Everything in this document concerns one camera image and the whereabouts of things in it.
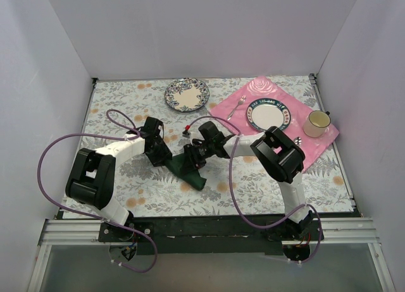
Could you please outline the dark green cloth napkin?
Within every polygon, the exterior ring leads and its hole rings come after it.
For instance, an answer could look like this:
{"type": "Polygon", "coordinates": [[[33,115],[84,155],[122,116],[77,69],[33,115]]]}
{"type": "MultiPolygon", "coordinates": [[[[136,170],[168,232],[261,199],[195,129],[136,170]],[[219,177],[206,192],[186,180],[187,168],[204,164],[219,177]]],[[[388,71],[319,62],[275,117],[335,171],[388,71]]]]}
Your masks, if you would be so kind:
{"type": "Polygon", "coordinates": [[[193,189],[201,191],[205,187],[206,178],[201,177],[198,168],[192,165],[185,154],[179,154],[166,160],[165,166],[175,177],[186,182],[193,189]]]}

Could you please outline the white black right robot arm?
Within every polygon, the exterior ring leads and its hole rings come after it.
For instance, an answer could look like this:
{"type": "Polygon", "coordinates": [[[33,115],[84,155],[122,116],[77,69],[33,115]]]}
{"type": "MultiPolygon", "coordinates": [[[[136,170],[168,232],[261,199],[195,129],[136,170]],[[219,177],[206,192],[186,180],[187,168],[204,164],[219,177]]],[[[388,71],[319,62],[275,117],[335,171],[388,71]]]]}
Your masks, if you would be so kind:
{"type": "Polygon", "coordinates": [[[272,126],[257,135],[225,136],[212,121],[199,127],[202,139],[193,139],[191,144],[184,146],[179,177],[202,190],[206,180],[199,170],[206,165],[206,159],[214,155],[229,159],[228,182],[232,202],[237,213],[248,225],[263,230],[270,230],[283,225],[285,234],[294,240],[300,240],[309,233],[309,225],[313,221],[314,210],[306,203],[302,187],[302,170],[305,155],[301,148],[291,140],[280,128],[272,126]],[[232,163],[234,157],[255,156],[267,174],[274,179],[280,188],[283,205],[283,219],[268,225],[251,222],[241,211],[237,203],[232,183],[232,163]]]}

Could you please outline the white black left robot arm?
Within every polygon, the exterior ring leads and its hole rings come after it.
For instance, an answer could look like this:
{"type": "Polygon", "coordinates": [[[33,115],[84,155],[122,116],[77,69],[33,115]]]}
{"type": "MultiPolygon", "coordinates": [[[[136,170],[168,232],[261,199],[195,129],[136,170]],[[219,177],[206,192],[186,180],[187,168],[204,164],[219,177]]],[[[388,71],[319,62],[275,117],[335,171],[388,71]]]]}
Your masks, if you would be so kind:
{"type": "Polygon", "coordinates": [[[122,140],[95,150],[78,151],[66,184],[66,196],[88,206],[105,220],[115,222],[113,234],[130,240],[135,227],[128,222],[130,212],[115,198],[115,171],[125,162],[145,154],[154,167],[163,166],[172,153],[161,134],[161,120],[148,117],[139,134],[127,133],[122,140]]]}

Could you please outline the pink rose placemat cloth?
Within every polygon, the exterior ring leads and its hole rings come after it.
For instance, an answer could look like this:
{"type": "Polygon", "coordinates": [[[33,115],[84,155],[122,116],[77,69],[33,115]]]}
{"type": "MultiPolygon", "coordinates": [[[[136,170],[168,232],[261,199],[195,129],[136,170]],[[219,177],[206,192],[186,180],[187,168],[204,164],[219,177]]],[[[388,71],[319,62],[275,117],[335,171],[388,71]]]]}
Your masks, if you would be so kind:
{"type": "Polygon", "coordinates": [[[236,106],[237,101],[246,96],[245,102],[237,108],[230,122],[237,126],[243,135],[255,135],[259,133],[248,122],[246,115],[248,105],[257,99],[271,99],[286,105],[290,112],[290,123],[284,133],[292,137],[301,137],[301,148],[305,153],[304,170],[308,174],[326,175],[339,168],[336,158],[333,156],[331,144],[337,138],[339,131],[334,125],[329,125],[318,138],[311,138],[304,133],[303,125],[313,110],[294,96],[284,91],[277,83],[267,77],[259,76],[242,88],[238,89],[215,107],[209,113],[212,116],[226,118],[228,113],[236,106]]]}

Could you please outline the silver fork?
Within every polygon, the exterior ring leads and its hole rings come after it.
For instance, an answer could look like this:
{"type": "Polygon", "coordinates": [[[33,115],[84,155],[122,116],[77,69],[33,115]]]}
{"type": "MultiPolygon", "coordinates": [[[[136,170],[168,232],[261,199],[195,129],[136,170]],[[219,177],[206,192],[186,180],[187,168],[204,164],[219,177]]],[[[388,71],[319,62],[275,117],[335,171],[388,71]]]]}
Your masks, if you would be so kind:
{"type": "Polygon", "coordinates": [[[229,121],[229,120],[232,118],[232,116],[234,115],[235,111],[238,109],[239,106],[243,105],[243,103],[245,102],[245,100],[246,100],[246,96],[243,95],[243,96],[238,100],[237,105],[232,109],[232,111],[231,111],[230,114],[228,115],[227,121],[229,121]]]}

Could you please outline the blue floral ceramic plate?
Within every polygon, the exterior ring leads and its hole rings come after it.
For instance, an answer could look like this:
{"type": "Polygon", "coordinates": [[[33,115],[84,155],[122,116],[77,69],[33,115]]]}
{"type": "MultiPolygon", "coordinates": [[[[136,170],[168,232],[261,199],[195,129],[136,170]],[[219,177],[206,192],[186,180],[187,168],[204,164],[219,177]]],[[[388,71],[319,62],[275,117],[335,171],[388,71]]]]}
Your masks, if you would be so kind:
{"type": "Polygon", "coordinates": [[[210,91],[198,78],[180,78],[172,81],[165,90],[165,102],[174,110],[189,113],[202,108],[210,91]]]}

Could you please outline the green rimmed white plate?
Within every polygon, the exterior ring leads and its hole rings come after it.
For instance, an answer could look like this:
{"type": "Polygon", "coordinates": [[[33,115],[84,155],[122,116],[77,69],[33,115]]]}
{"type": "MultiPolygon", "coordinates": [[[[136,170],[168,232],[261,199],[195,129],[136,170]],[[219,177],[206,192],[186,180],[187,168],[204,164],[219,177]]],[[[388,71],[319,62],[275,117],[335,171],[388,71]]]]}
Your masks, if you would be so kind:
{"type": "Polygon", "coordinates": [[[260,98],[248,105],[246,118],[256,131],[264,132],[272,126],[285,130],[290,125],[291,113],[279,100],[260,98]]]}

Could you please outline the silver spoon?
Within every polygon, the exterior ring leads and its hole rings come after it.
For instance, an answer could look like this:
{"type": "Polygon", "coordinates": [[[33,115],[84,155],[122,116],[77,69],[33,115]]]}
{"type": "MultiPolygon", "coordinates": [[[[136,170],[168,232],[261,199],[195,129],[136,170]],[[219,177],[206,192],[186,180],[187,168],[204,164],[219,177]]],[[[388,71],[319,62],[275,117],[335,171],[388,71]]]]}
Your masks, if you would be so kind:
{"type": "Polygon", "coordinates": [[[296,145],[298,145],[298,146],[301,146],[301,144],[302,144],[302,139],[301,139],[301,137],[296,137],[296,138],[294,139],[294,143],[295,143],[296,145]]]}

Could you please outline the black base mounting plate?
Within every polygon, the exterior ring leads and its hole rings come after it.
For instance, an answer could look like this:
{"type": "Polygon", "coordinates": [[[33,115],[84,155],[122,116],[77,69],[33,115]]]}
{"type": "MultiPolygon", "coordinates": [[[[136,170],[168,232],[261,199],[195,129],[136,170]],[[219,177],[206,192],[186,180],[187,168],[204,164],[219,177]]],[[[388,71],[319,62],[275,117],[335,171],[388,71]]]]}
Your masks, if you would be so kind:
{"type": "Polygon", "coordinates": [[[239,216],[132,217],[126,228],[102,223],[98,240],[129,243],[138,255],[183,253],[264,253],[283,255],[284,242],[323,240],[314,219],[298,233],[286,221],[274,228],[256,229],[239,216]]]}

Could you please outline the cream enamel mug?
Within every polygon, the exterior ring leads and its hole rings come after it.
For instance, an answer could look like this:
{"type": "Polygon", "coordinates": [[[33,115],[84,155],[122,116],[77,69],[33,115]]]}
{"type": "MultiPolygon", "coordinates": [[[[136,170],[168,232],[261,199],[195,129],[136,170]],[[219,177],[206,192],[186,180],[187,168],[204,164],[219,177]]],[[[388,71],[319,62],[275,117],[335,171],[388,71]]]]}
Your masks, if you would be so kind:
{"type": "Polygon", "coordinates": [[[323,111],[312,111],[302,126],[303,132],[311,138],[318,138],[324,134],[330,126],[330,113],[323,111]]]}

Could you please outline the aluminium frame rail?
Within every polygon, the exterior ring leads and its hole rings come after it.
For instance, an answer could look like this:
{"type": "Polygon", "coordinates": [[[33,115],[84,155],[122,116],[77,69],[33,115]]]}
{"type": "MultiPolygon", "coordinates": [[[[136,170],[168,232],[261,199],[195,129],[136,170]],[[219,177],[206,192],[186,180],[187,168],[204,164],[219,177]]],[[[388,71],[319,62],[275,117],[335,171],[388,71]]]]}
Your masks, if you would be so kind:
{"type": "MultiPolygon", "coordinates": [[[[325,244],[365,244],[371,253],[383,291],[394,291],[394,283],[385,262],[380,237],[370,217],[332,217],[322,221],[325,244]]],[[[56,245],[123,246],[127,242],[103,241],[109,230],[101,229],[101,221],[90,219],[46,220],[42,229],[34,270],[28,291],[40,291],[51,254],[56,245]]]]}

